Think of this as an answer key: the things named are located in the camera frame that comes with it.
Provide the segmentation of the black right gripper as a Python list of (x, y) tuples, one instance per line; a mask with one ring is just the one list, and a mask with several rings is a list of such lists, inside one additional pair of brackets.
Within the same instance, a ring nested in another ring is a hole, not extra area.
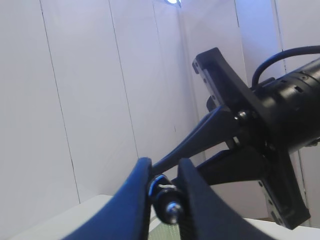
[(218, 152), (194, 168), (196, 178), (192, 181), (211, 187), (262, 179), (278, 223), (294, 229), (308, 220), (310, 213), (300, 193), (290, 153), (312, 140), (309, 86), (285, 75), (249, 88), (217, 48), (198, 54), (193, 66), (207, 78), (207, 87), (225, 106), (205, 115), (175, 149), (152, 166), (152, 173), (162, 174), (178, 165), (180, 159), (232, 139), (240, 131), (232, 112), (244, 112), (245, 139), (253, 147)]

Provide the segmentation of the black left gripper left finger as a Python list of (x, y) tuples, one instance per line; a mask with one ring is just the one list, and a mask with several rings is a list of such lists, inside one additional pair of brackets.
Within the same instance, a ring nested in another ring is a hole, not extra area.
[(150, 158), (138, 159), (116, 194), (65, 240), (146, 240), (151, 202), (147, 186), (152, 178)]

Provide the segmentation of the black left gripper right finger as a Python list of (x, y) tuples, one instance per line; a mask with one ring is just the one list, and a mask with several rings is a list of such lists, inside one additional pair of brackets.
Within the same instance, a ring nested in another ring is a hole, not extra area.
[(179, 221), (182, 240), (271, 240), (231, 209), (205, 182), (190, 159), (178, 164), (177, 185), (186, 198)]

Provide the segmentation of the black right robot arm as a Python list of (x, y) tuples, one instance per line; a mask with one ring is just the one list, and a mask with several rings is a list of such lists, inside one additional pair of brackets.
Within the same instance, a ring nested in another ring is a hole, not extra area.
[(262, 63), (248, 87), (218, 48), (198, 54), (192, 66), (210, 97), (208, 114), (152, 170), (161, 174), (220, 143), (223, 150), (198, 166), (213, 186), (258, 181), (277, 224), (290, 230), (311, 215), (299, 189), (290, 154), (320, 140), (320, 61), (313, 60), (280, 78), (259, 82), (270, 65), (288, 58), (318, 54), (318, 46), (280, 52)]

